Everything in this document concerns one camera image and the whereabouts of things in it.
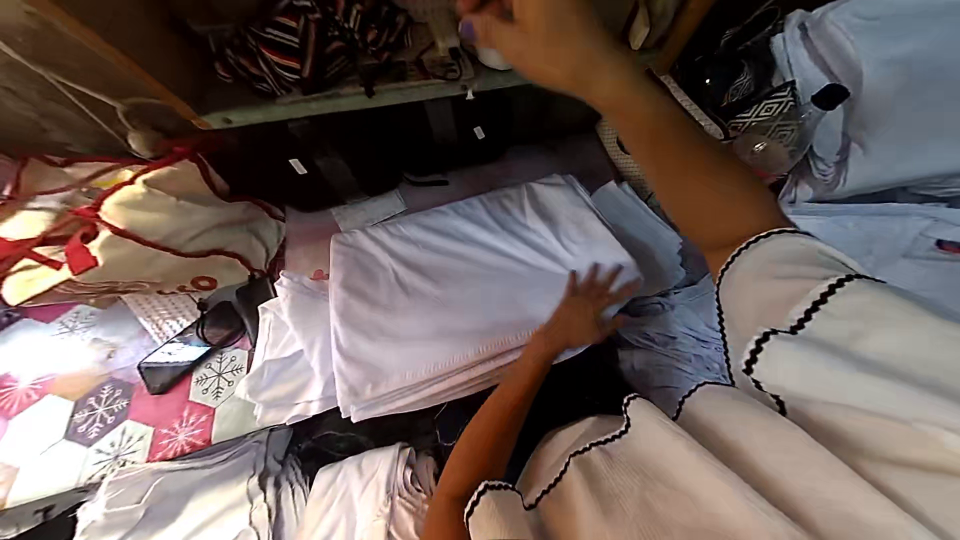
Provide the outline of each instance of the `wrist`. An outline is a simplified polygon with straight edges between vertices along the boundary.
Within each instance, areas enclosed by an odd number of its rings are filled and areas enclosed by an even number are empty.
[[[566,350],[566,346],[561,339],[552,335],[549,330],[540,329],[527,342],[527,349],[534,356],[549,356],[549,361],[553,361],[554,358]]]
[[[584,80],[580,97],[604,115],[613,114],[619,107],[636,107],[642,103],[643,72],[630,57],[616,51],[605,61],[593,66]]]

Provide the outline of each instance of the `bag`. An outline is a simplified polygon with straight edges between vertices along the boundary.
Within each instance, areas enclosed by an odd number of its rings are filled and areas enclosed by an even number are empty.
[[[263,275],[284,219],[198,154],[157,161],[30,158],[0,199],[0,297],[10,306],[206,292]]]

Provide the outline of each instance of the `purple fingernail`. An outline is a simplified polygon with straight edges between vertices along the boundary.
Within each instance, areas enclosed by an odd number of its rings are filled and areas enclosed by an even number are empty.
[[[476,34],[476,31],[473,30],[472,21],[465,20],[460,22],[460,36],[467,43],[473,43],[474,41],[476,41],[477,34]]]

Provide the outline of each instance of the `hand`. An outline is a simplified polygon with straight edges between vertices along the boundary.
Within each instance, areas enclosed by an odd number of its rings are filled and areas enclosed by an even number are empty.
[[[528,79],[588,101],[634,70],[586,0],[458,0],[461,34],[496,49]],[[513,12],[513,20],[508,18]]]
[[[607,319],[603,312],[607,307],[630,298],[639,286],[639,280],[611,290],[623,267],[614,267],[602,278],[598,277],[599,270],[600,266],[593,264],[580,282],[577,282],[577,273],[570,272],[560,305],[534,334],[532,341],[559,354],[567,349],[599,343],[620,327],[622,317]]]

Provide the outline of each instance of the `black zigzag trim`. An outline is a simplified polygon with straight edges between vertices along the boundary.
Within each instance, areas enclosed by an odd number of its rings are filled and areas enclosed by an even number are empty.
[[[730,257],[727,258],[727,262],[724,262],[724,265],[720,267],[720,273],[717,274],[717,286],[715,291],[716,304],[717,304],[717,325],[720,327],[720,340],[723,342],[723,359],[724,359],[724,362],[727,364],[727,377],[730,378],[730,384],[732,386],[736,386],[736,382],[733,380],[733,368],[730,362],[730,346],[727,344],[727,329],[726,327],[724,327],[724,322],[723,322],[723,308],[720,307],[720,283],[723,282],[724,275],[727,273],[727,270],[730,269],[731,265],[733,265],[733,262],[738,257],[743,255],[744,252],[749,250],[759,241],[766,240],[767,238],[771,236],[776,236],[778,234],[802,234],[803,236],[811,236],[811,237],[813,236],[813,234],[810,234],[806,231],[801,231],[799,229],[773,229],[772,231],[767,231],[766,233],[758,234],[757,236],[754,236],[753,238],[747,240],[739,248],[737,248],[736,251],[734,251],[730,255]]]
[[[630,403],[638,399],[642,399],[639,394],[631,394],[626,398],[624,398],[623,399],[623,427],[615,431],[614,433],[607,435],[602,439],[595,440],[587,444],[586,446],[571,452],[566,457],[566,461],[564,462],[564,467],[560,470],[560,473],[558,473],[553,478],[553,480],[551,480],[550,483],[547,484],[547,486],[544,487],[542,491],[540,491],[540,493],[537,495],[537,497],[534,499],[532,503],[528,504],[527,502],[523,502],[523,509],[527,511],[533,510],[534,508],[537,507],[538,504],[540,504],[540,501],[542,501],[543,498],[546,497],[546,495],[550,493],[551,490],[553,490],[553,488],[557,487],[557,484],[560,483],[560,480],[564,478],[566,471],[569,470],[570,461],[574,457],[578,455],[586,454],[587,452],[593,450],[594,448],[597,448],[606,444],[610,444],[611,442],[617,439],[620,439],[624,435],[626,435],[627,432],[630,431],[630,426],[631,426],[630,415],[627,413],[627,408],[630,406]],[[467,505],[466,511],[464,512],[464,525],[466,525],[468,528],[469,528],[470,516],[473,515],[473,511],[476,510],[476,507],[480,504],[480,499],[484,496],[484,494],[490,491],[513,491],[514,493],[517,493],[520,496],[520,500],[523,501],[523,494],[520,493],[515,486],[503,481],[485,481],[482,484],[480,484],[480,488],[473,494],[473,497],[470,497],[470,502]]]
[[[692,396],[697,390],[703,388],[704,386],[710,386],[710,385],[733,387],[732,384],[729,384],[726,382],[720,382],[719,380],[702,380],[700,382],[697,382],[696,386],[694,386],[693,388],[690,388],[690,390],[687,393],[685,393],[682,398],[680,398],[680,402],[677,403],[677,412],[673,413],[673,416],[670,417],[670,420],[673,420],[674,422],[680,420],[680,413],[681,411],[684,410],[684,404],[686,403],[686,400],[688,400],[690,396]]]
[[[786,416],[786,404],[783,402],[783,399],[777,394],[771,394],[763,389],[763,384],[759,380],[754,379],[753,374],[756,368],[756,363],[759,361],[760,353],[763,352],[763,347],[773,338],[775,335],[779,334],[789,334],[797,335],[801,330],[806,328],[806,325],[810,324],[810,321],[813,320],[813,315],[817,313],[823,306],[827,304],[827,301],[835,295],[840,289],[847,286],[848,284],[856,280],[868,280],[871,282],[883,283],[884,281],[878,280],[877,278],[871,278],[870,276],[864,276],[863,274],[847,274],[837,278],[834,282],[827,285],[827,288],[824,289],[824,292],[820,293],[820,296],[817,297],[807,309],[804,309],[804,313],[790,325],[790,328],[786,330],[779,329],[770,329],[764,331],[760,337],[754,340],[754,346],[750,349],[750,354],[747,356],[747,360],[743,363],[743,373],[754,383],[754,387],[757,390],[769,395],[773,398],[774,403],[777,404],[777,410],[783,416]]]

